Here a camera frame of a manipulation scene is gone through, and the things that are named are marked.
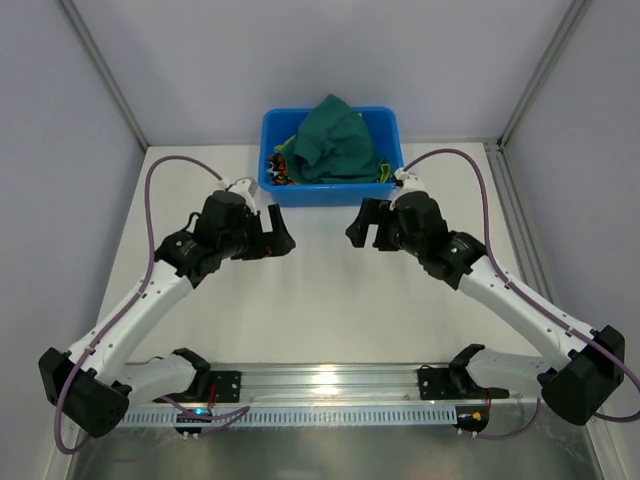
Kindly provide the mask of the dark green shorts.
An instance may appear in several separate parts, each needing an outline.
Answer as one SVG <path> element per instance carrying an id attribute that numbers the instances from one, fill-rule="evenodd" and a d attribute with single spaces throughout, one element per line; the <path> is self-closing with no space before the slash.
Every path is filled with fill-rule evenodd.
<path id="1" fill-rule="evenodd" d="M 298 185 L 379 183 L 383 175 L 364 119 L 333 94 L 311 110 L 282 155 Z"/>

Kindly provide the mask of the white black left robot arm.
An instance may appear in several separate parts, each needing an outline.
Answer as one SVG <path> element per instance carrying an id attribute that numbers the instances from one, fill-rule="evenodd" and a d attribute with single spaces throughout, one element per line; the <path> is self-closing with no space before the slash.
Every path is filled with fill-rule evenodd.
<path id="1" fill-rule="evenodd" d="M 134 405 L 163 396 L 204 400 L 212 383 L 211 367 L 187 348 L 141 365 L 127 362 L 157 323 L 223 261 L 280 257 L 295 248 L 279 205 L 269 205 L 268 213 L 272 228 L 264 231 L 260 214 L 243 195 L 215 191 L 185 228 L 153 251 L 150 272 L 120 306 L 66 351 L 48 349 L 38 367 L 57 416 L 100 438 Z"/>

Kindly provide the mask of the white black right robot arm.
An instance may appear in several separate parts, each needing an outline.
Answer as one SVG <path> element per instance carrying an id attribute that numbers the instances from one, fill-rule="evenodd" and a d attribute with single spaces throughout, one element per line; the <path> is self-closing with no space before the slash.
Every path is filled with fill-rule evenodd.
<path id="1" fill-rule="evenodd" d="M 354 247 L 364 246 L 372 225 L 378 228 L 374 248 L 412 255 L 429 276 L 484 305 L 538 351 L 531 357 L 468 347 L 453 364 L 477 386 L 539 396 L 560 418 L 582 426 L 622 383 L 625 339 L 619 331 L 611 326 L 596 330 L 575 320 L 499 273 L 487 247 L 449 229 L 426 192 L 395 201 L 364 199 L 346 230 Z"/>

